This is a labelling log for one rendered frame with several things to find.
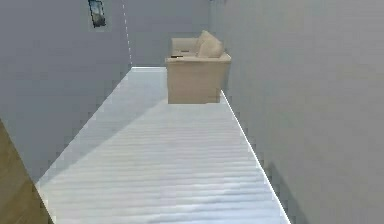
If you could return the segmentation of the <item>beige sofa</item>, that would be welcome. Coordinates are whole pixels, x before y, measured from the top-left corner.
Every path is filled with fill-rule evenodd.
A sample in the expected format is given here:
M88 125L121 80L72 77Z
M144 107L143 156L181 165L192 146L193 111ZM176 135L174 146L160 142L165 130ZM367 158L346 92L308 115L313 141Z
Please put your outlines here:
M196 56L198 38L172 38L171 55L165 59L169 104L219 103L231 57L224 51L219 58Z

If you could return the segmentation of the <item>brown wooden door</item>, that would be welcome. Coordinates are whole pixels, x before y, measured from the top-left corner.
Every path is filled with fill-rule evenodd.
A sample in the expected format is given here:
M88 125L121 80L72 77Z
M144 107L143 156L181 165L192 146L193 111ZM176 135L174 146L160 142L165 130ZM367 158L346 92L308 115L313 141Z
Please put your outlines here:
M53 224L1 120L0 224Z

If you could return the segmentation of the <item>dark framed wall picture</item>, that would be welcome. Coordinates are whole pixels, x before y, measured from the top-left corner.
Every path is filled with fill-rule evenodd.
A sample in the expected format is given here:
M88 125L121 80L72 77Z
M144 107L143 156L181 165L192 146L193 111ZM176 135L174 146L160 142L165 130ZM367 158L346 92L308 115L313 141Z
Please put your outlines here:
M106 25L106 19L103 2L101 0L88 0L88 5L91 13L93 27L104 27Z

